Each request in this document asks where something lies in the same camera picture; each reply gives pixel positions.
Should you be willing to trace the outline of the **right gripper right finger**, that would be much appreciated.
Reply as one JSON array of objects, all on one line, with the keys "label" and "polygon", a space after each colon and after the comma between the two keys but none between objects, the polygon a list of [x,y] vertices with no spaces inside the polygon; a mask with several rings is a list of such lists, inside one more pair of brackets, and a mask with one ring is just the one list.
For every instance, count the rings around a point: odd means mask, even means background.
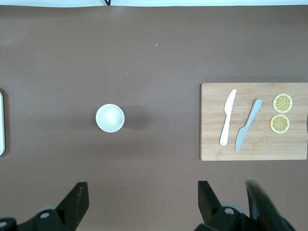
[{"label": "right gripper right finger", "polygon": [[246,231],[244,215],[223,206],[208,181],[198,182],[198,207],[204,222],[194,231]]}]

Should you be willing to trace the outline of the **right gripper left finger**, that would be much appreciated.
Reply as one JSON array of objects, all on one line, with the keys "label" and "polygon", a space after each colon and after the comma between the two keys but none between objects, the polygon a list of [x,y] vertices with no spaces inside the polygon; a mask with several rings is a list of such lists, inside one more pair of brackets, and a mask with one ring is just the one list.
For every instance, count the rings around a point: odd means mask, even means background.
[{"label": "right gripper left finger", "polygon": [[88,184],[79,182],[55,209],[43,210],[34,217],[35,231],[76,231],[88,208]]}]

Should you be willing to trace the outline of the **white plastic cup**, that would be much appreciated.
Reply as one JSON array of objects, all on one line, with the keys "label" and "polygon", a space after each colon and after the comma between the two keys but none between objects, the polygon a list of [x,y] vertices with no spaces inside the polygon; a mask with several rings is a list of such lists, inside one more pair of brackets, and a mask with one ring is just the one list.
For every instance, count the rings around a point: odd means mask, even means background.
[{"label": "white plastic cup", "polygon": [[119,131],[125,123],[123,110],[115,104],[101,106],[95,116],[97,126],[105,132],[113,133]]}]

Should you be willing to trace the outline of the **bamboo cutting board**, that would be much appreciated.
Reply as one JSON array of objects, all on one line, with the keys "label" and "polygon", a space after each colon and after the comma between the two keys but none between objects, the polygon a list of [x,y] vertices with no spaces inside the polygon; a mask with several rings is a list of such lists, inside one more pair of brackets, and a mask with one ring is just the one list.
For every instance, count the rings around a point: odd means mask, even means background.
[{"label": "bamboo cutting board", "polygon": [[[230,92],[236,89],[232,107],[228,143],[219,139],[225,121],[224,106]],[[274,98],[285,93],[293,106],[285,115],[289,129],[277,134],[270,128]],[[239,151],[236,137],[249,116],[255,99],[262,100]],[[201,147],[203,161],[305,160],[307,158],[308,83],[203,83],[201,85]]]}]

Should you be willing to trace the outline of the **grey plastic knife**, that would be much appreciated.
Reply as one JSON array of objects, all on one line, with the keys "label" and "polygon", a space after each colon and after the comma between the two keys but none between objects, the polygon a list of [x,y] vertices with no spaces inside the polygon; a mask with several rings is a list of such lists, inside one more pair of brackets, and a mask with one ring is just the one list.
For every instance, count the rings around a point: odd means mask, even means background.
[{"label": "grey plastic knife", "polygon": [[248,132],[250,125],[252,124],[255,116],[257,115],[259,109],[261,108],[262,103],[263,103],[262,99],[260,99],[260,98],[255,99],[255,101],[254,101],[254,103],[251,107],[250,113],[247,117],[247,121],[246,121],[245,125],[242,128],[239,129],[237,137],[236,137],[236,143],[235,143],[235,150],[237,152],[240,150],[242,143],[244,141],[244,138],[246,136],[246,133]]}]

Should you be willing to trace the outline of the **white plastic knife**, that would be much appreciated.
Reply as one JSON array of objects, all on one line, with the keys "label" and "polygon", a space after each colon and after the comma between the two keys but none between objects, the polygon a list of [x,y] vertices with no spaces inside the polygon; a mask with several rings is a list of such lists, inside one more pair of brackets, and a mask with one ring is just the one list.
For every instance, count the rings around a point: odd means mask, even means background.
[{"label": "white plastic knife", "polygon": [[222,128],[220,140],[219,140],[219,143],[222,146],[225,146],[228,143],[231,113],[232,113],[233,103],[235,100],[236,93],[237,93],[237,89],[233,89],[228,95],[227,100],[225,102],[225,106],[224,106],[225,121],[224,121],[224,125]]}]

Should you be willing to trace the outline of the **white tray with bear print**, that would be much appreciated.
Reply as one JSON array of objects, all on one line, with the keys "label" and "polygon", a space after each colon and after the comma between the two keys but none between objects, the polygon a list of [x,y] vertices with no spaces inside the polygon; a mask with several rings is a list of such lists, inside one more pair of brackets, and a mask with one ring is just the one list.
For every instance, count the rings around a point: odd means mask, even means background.
[{"label": "white tray with bear print", "polygon": [[5,123],[4,123],[4,101],[0,91],[0,156],[5,152]]}]

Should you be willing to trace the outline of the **yellow lemon slice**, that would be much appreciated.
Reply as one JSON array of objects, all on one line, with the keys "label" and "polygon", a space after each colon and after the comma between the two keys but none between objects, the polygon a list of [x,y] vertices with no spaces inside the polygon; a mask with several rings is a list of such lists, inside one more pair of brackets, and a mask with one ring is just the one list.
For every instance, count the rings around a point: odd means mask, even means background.
[{"label": "yellow lemon slice", "polygon": [[272,117],[270,120],[270,128],[277,134],[283,134],[288,131],[290,120],[287,116],[279,114]]},{"label": "yellow lemon slice", "polygon": [[293,100],[290,95],[281,93],[273,100],[273,108],[278,113],[287,113],[292,109]]}]

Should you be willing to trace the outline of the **brown table cover sheet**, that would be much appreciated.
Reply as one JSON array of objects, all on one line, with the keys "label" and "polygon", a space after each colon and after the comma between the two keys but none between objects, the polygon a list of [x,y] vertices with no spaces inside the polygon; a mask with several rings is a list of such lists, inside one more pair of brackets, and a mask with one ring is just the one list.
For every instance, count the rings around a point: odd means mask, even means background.
[{"label": "brown table cover sheet", "polygon": [[[202,161],[205,82],[308,82],[308,6],[0,6],[0,218],[27,221],[81,181],[78,231],[193,231],[197,184],[248,212],[255,178],[308,231],[308,160]],[[96,124],[119,106],[123,127]]]}]

